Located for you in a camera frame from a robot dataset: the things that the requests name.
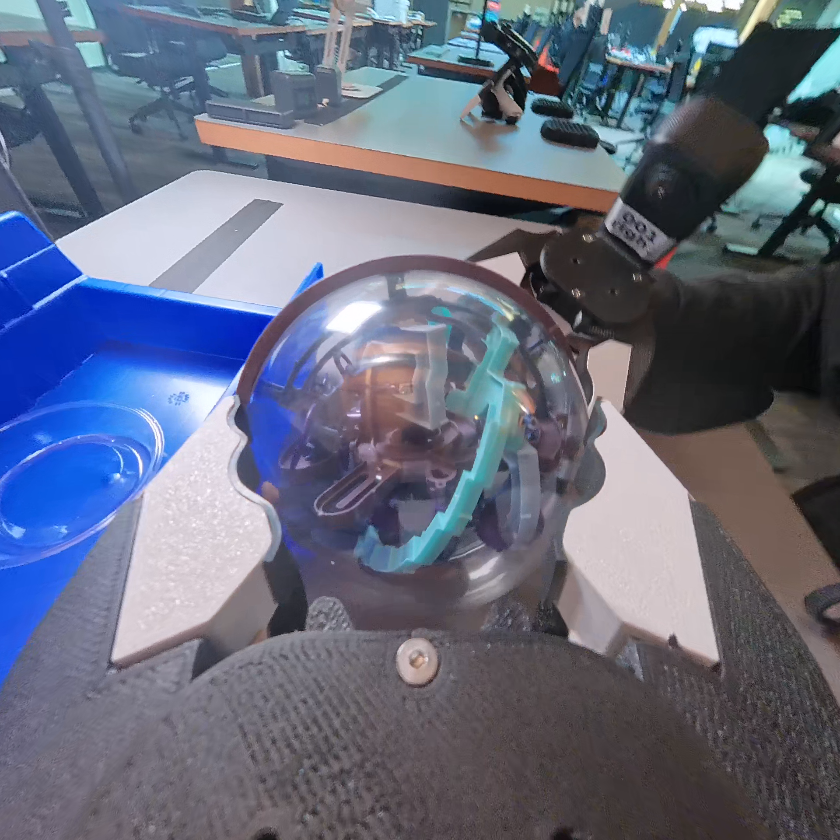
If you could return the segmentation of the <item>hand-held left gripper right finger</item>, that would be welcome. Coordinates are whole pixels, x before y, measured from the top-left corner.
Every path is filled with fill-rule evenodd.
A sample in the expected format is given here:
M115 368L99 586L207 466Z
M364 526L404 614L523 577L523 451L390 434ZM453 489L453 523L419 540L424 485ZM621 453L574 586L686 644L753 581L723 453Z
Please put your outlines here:
M631 641L719 662L688 490L609 402L594 405L592 490L562 535L559 612L568 637L603 656Z

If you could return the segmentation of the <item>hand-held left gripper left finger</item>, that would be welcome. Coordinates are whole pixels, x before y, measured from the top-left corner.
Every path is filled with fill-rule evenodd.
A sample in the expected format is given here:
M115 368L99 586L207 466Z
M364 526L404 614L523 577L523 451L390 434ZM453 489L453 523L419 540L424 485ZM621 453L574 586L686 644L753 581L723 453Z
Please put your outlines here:
M220 400L142 493L112 642L118 667L188 641L226 656L305 625L278 491L260 481L240 415L239 399Z

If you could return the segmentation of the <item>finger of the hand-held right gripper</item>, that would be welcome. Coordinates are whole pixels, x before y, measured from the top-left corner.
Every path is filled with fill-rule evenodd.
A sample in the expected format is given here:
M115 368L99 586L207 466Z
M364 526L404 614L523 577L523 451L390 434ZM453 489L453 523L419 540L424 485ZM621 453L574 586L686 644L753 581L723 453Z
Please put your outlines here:
M511 283L523 283L529 270L539 265L544 247L562 233L564 229L556 226L540 230L516 228L479 249L467 261L488 268Z
M608 402L620 413L632 405L655 353L652 322L634 322L614 332L574 328L574 370L581 384L587 414Z

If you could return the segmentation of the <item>blue plastic bin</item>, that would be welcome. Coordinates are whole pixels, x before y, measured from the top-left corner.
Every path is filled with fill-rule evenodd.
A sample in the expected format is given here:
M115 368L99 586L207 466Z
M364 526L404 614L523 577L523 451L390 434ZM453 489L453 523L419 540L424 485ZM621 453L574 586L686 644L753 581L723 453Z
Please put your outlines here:
M1 680L278 309L86 276L1 220Z

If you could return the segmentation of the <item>clear plastic maze ball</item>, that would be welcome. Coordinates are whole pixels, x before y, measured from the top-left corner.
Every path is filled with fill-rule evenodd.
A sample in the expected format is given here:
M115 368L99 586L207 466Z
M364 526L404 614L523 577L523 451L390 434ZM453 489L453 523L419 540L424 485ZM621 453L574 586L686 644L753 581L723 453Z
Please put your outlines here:
M309 603L480 623L550 591L591 409L557 316L492 270L377 259L268 322L237 393Z

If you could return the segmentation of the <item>clear plastic ball stand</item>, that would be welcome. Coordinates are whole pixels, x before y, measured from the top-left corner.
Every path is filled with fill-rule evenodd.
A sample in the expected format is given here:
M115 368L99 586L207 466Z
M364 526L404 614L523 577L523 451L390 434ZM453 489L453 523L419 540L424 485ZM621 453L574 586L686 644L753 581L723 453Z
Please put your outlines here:
M162 465L143 408L64 402L1 427L1 567L44 560L103 530Z

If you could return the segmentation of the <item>long pale desk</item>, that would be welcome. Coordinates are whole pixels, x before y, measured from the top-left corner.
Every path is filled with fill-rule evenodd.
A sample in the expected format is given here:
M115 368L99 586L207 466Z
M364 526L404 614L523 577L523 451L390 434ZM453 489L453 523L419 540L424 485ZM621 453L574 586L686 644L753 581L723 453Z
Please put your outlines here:
M530 205L605 213L627 175L602 147L577 150L541 135L526 107L514 125L461 113L476 85L365 67L355 83L382 89L324 125L275 129L196 118L202 142L263 156L270 180L412 203L514 214Z

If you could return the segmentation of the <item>spare hand-held gripper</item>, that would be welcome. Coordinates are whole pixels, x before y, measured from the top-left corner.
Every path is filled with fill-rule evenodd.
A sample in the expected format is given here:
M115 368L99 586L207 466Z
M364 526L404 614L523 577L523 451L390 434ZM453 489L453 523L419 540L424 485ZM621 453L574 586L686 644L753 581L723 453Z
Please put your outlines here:
M472 120L474 110L480 107L482 119L516 125L525 111L529 91L530 82L523 71L530 74L539 64L544 45L539 43L535 49L510 24L487 18L479 34L486 42L501 48L507 61L469 100L459 120L462 123Z

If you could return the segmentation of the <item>black office chair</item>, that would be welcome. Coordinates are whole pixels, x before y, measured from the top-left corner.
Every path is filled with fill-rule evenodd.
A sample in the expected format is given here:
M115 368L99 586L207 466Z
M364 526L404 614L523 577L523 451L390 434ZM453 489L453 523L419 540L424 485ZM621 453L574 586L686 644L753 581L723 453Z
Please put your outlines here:
M129 128L142 134L149 117L164 115L174 125L178 138L186 132L178 113L196 114L197 63L205 70L227 55L223 40L208 34L189 46L175 28L151 25L127 13L128 5L115 1L87 1L96 27L105 35L104 54L109 68L122 78L133 79L156 94L155 100L129 117Z

